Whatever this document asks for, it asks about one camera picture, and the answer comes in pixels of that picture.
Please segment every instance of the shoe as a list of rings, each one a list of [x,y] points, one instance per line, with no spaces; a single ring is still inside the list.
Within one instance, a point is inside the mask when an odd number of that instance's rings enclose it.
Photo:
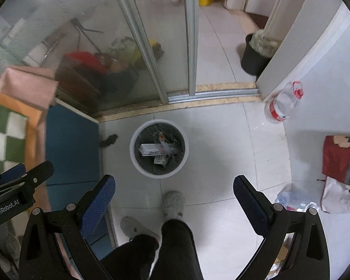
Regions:
[[[143,224],[132,217],[124,217],[120,221],[120,229],[129,237],[130,241],[137,235],[149,235],[159,241],[159,236],[156,233],[147,229]]]
[[[182,220],[186,201],[179,192],[168,192],[163,198],[164,221],[171,219]]]

